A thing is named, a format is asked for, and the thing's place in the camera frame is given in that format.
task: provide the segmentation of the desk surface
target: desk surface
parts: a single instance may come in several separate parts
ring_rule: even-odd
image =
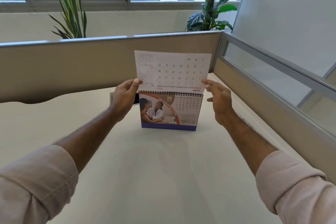
[[[209,79],[221,82],[214,74]],[[0,104],[0,166],[50,144],[109,105],[114,88],[40,104]],[[141,128],[139,106],[108,134],[52,224],[281,223],[258,196],[254,176],[205,92],[197,130]],[[273,145],[305,162],[235,94],[233,107]]]

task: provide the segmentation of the spiral binding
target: spiral binding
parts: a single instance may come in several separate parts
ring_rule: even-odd
[[[175,96],[188,96],[188,97],[200,97],[203,94],[188,93],[188,92],[175,92],[175,91],[154,91],[154,90],[140,90],[139,93],[146,94],[160,94],[160,95],[175,95]]]

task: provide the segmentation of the calendar page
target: calendar page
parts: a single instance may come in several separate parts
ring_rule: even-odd
[[[134,51],[139,90],[203,93],[211,54]]]
[[[139,91],[143,128],[195,130],[202,94]]]

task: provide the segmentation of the window frame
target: window frame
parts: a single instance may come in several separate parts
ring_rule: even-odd
[[[23,3],[0,2],[0,13],[22,12],[57,12],[60,10],[58,0],[25,0]],[[241,0],[228,2],[239,8]],[[82,0],[86,11],[120,11],[120,10],[202,10],[202,1],[132,1],[131,0]]]

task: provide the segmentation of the hand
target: hand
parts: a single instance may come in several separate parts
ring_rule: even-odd
[[[110,108],[117,122],[121,121],[131,110],[140,84],[142,81],[134,79],[123,82],[115,88]]]
[[[212,102],[216,121],[224,126],[225,122],[232,115],[236,115],[232,108],[231,91],[218,82],[214,82],[212,80],[203,79],[202,83],[206,84],[206,90],[212,93],[212,97],[208,98],[207,101]]]

